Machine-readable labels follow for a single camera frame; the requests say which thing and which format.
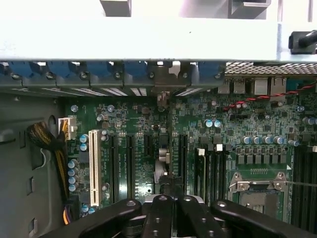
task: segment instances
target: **pcie slot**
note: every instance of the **pcie slot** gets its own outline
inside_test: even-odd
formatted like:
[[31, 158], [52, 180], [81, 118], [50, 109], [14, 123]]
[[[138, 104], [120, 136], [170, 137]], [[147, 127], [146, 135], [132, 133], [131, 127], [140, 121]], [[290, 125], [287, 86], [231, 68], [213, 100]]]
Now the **pcie slot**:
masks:
[[110, 166], [110, 203], [119, 201], [119, 154], [118, 137], [109, 136], [109, 166]]
[[210, 199], [211, 202], [217, 200], [217, 173], [218, 173], [218, 158], [217, 154], [213, 151], [211, 153], [211, 177], [210, 177]]
[[153, 137], [152, 135], [144, 135], [144, 156], [153, 156]]
[[187, 187], [187, 135], [179, 135], [178, 137], [178, 175], [182, 178], [184, 184], [184, 194]]
[[135, 198], [135, 138], [134, 135], [126, 136], [127, 159], [127, 191], [128, 198]]
[[89, 136], [89, 174], [90, 174], [90, 204], [100, 206], [102, 199], [101, 149], [100, 131], [90, 130]]
[[218, 199], [224, 199], [226, 193], [226, 160], [227, 155], [222, 152], [220, 155], [217, 155], [218, 162], [219, 162], [219, 197]]

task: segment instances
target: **mesh grille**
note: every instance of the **mesh grille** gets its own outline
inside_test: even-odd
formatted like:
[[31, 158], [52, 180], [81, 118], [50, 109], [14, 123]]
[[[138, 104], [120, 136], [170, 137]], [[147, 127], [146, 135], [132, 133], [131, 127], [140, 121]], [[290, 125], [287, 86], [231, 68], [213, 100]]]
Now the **mesh grille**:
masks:
[[253, 63], [228, 62], [226, 75], [317, 75], [317, 64], [314, 63]]

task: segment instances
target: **yellow wire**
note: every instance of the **yellow wire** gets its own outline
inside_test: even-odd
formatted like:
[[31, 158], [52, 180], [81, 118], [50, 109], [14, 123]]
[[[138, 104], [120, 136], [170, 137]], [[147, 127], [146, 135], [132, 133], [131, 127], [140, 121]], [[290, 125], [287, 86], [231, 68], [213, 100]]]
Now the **yellow wire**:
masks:
[[65, 209], [64, 209], [64, 212], [63, 212], [63, 219], [64, 219], [65, 225], [68, 225], [68, 220], [67, 220], [67, 217], [66, 217], [66, 210]]

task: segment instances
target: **white pci slot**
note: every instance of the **white pci slot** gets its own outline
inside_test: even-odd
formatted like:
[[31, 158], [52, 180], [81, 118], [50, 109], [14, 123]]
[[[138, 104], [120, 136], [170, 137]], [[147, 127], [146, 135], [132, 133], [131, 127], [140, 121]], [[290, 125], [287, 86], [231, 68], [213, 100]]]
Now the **white pci slot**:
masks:
[[101, 133], [99, 130], [90, 130], [89, 136], [89, 174], [90, 174], [90, 204], [100, 206], [101, 193]]

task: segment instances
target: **wire bundle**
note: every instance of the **wire bundle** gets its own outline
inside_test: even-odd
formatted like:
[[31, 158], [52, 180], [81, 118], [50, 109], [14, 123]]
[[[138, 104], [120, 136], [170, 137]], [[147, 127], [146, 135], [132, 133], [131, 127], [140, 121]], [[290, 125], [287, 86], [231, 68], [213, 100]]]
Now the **wire bundle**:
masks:
[[294, 90], [294, 91], [288, 91], [286, 93], [276, 93], [276, 94], [272, 94], [272, 95], [262, 95], [262, 96], [258, 96], [258, 97], [255, 97], [255, 98], [246, 98], [243, 101], [237, 101], [234, 104], [230, 104], [228, 107], [225, 107], [224, 110], [227, 111], [230, 108], [235, 107], [237, 104], [243, 104], [245, 102], [253, 102], [253, 101], [256, 101], [256, 100], [259, 100], [259, 99], [269, 99], [269, 98], [281, 97], [281, 96], [285, 96], [285, 95], [297, 94], [297, 93], [299, 93], [301, 91], [304, 91], [306, 89], [314, 87], [315, 84], [317, 84], [317, 81], [315, 81], [315, 82], [313, 82], [313, 83], [311, 83], [311, 84], [309, 84], [307, 86], [304, 86], [304, 87], [302, 87], [300, 89], [297, 89], [297, 90]]
[[45, 122], [35, 123], [27, 128], [27, 134], [30, 140], [38, 147], [51, 151], [54, 155], [54, 163], [58, 171], [58, 180], [61, 187], [61, 197], [65, 202], [69, 197], [67, 186], [67, 156], [65, 150], [65, 134], [68, 133], [67, 123], [62, 122], [60, 133], [55, 137], [50, 132]]

